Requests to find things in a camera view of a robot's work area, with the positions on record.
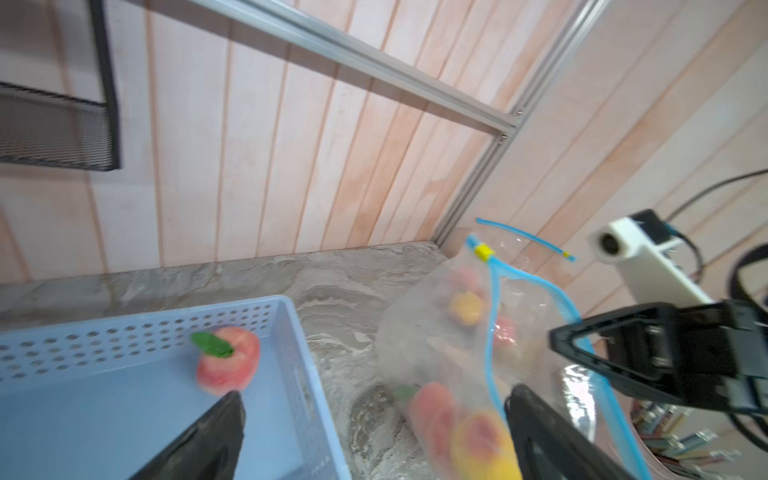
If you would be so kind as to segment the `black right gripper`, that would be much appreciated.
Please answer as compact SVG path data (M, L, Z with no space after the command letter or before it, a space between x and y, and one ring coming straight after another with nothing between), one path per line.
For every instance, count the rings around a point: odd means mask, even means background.
M549 344L628 397L767 413L767 313L744 301L622 307L551 330Z

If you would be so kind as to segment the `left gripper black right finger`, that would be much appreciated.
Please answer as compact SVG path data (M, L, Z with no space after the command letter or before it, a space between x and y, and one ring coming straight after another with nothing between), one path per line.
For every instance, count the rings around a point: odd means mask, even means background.
M525 384L512 388L505 415L523 478L632 479Z

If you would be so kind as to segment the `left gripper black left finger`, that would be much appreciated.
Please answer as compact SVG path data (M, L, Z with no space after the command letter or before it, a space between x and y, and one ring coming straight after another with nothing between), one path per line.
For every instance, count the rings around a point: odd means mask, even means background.
M193 422L131 480L233 479L244 439L246 413L232 390Z

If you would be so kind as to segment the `clear zip-top bag with label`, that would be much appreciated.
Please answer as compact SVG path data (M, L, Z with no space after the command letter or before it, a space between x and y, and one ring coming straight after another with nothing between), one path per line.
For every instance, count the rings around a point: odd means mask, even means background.
M398 386L439 382L456 400L455 426L475 410L494 411L508 426L505 400L523 383L633 479L649 478L651 472L609 382L550 348L549 332L572 323L552 307L536 309L532 316L513 322L515 346L494 348L495 321L463 326L431 305L437 270L447 261L384 313L376 351L394 396ZM428 461L440 478L458 479L452 462L445 468Z

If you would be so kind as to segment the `yellow red peach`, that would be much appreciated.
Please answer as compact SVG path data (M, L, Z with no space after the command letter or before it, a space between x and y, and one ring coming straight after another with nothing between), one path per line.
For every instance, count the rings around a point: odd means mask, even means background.
M449 313L460 325L477 325L485 315L485 303L476 293L465 291L453 295L449 302Z

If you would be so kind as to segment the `clear zip-top bag blue zipper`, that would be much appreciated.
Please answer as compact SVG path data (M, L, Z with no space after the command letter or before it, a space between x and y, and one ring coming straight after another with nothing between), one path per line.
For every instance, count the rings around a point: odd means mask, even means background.
M463 266L473 267L485 280L485 315L479 323L488 319L496 322L499 315L514 322L532 316L536 309L550 307L562 314L567 323L580 320L571 299L559 287L534 274L534 260L539 255L575 261L573 255L556 245L518 228L477 218L472 228L457 228L450 233L444 247L452 259L437 270L431 305L455 323L449 313L449 302L458 292L451 288L448 279L452 270Z

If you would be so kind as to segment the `large pink peach front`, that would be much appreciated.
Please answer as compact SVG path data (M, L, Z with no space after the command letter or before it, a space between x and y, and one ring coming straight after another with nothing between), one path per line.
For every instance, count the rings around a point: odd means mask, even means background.
M458 293L469 292L480 298L485 296L484 277L471 266L463 266L452 270L448 282L451 288Z

